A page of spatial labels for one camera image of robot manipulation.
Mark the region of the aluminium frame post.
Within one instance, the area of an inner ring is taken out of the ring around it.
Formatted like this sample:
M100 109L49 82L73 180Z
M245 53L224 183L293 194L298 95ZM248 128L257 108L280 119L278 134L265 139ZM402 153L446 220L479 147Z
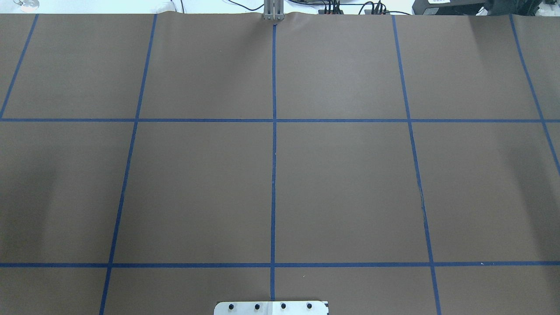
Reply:
M266 21L284 20L284 0L264 0L262 17Z

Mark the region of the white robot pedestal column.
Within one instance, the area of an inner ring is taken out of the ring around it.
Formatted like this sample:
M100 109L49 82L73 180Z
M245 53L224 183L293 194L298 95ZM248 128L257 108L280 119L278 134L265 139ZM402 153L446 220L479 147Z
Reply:
M214 315L328 315L327 301L223 301Z

